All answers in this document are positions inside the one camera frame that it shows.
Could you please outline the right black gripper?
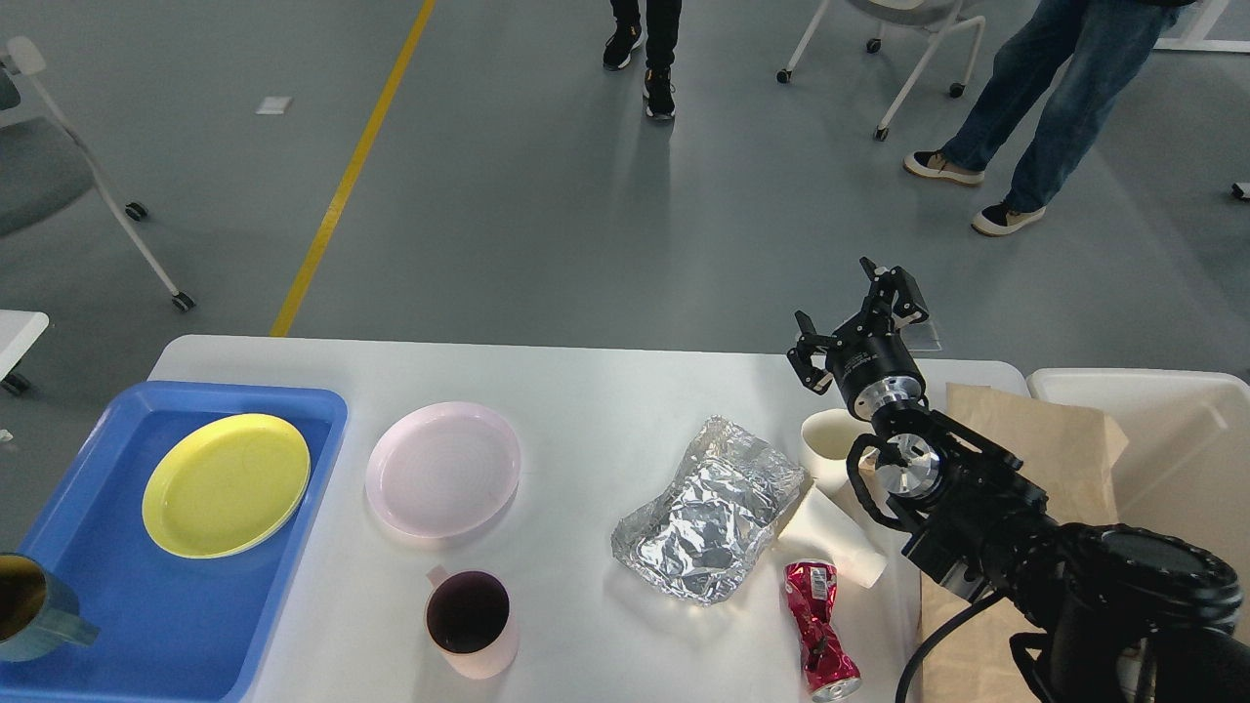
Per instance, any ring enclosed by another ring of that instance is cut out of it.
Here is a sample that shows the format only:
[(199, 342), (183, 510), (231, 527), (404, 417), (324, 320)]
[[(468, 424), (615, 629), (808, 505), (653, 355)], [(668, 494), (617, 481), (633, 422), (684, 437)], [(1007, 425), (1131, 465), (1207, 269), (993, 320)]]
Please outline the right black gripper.
[[(898, 333), (932, 315), (910, 271), (878, 266), (868, 256), (858, 263), (870, 281), (858, 321), (861, 335), (820, 334), (812, 318), (796, 310), (799, 333), (788, 360), (809, 392), (826, 394), (838, 387), (850, 414), (870, 420), (890, 403), (926, 402), (926, 382)], [(812, 364), (816, 355), (826, 357), (826, 368)]]

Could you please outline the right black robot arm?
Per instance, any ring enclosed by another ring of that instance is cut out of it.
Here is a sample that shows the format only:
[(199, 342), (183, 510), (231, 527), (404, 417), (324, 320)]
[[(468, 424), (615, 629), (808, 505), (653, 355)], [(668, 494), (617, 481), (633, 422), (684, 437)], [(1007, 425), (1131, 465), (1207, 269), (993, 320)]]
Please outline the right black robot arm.
[(869, 424), (845, 462), (862, 512), (906, 533), (902, 555), (966, 602), (910, 657), (896, 700), (935, 645), (1011, 600), (1034, 627), (1010, 637), (1012, 660), (1041, 702), (1245, 702), (1232, 565), (1156, 530), (1048, 517), (1018, 455), (930, 407), (901, 338), (929, 316), (914, 276), (860, 265), (870, 286), (856, 315), (822, 335), (796, 311), (788, 360), (810, 392), (838, 388)]

